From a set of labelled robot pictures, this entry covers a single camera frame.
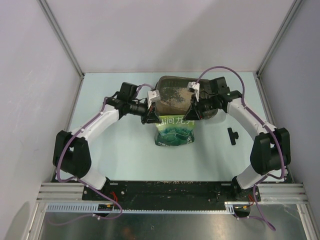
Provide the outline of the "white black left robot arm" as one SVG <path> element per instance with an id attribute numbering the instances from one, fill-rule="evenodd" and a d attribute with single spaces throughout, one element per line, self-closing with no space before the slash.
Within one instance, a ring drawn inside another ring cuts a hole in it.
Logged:
<path id="1" fill-rule="evenodd" d="M 154 87 L 147 92 L 144 102 L 137 98 L 142 86 L 124 82 L 119 91 L 103 99 L 101 109 L 85 124 L 73 131 L 62 130 L 56 135 L 53 165 L 60 183 L 78 181 L 93 187 L 100 200 L 110 196 L 107 177 L 94 166 L 90 144 L 108 127 L 126 115 L 139 116 L 142 124 L 160 124 L 156 102 L 161 99 Z"/>

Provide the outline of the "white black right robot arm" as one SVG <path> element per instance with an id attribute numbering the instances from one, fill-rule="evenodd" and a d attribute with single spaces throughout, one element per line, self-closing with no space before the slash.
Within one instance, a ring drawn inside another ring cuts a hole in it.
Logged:
<path id="1" fill-rule="evenodd" d="M 280 170 L 279 179 L 284 178 L 286 166 L 291 163 L 290 133 L 286 128 L 277 128 L 259 117 L 245 102 L 238 90 L 231 91 L 226 79 L 219 77 L 207 84 L 204 97 L 197 81 L 189 82 L 187 90 L 192 93 L 190 107 L 184 115 L 186 121 L 203 120 L 210 111 L 223 110 L 233 117 L 250 135 L 253 146 L 249 166 L 233 178 L 231 196 L 242 201 L 249 194 L 249 188 L 272 177 Z"/>

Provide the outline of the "green litter bag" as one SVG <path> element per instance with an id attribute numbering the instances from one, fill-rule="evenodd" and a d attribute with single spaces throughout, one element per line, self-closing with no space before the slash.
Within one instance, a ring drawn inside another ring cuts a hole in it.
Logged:
<path id="1" fill-rule="evenodd" d="M 156 123 L 154 142 L 157 146 L 177 147 L 195 141 L 194 120 L 184 120 L 183 115 L 160 116 L 161 123 Z"/>

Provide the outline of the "black bag clip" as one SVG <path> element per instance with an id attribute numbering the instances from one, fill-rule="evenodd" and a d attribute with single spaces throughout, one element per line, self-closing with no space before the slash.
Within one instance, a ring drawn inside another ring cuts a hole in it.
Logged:
<path id="1" fill-rule="evenodd" d="M 227 128 L 227 132 L 229 135 L 231 145 L 235 146 L 237 144 L 237 140 L 239 139 L 239 133 L 237 131 L 233 131 L 231 127 Z"/>

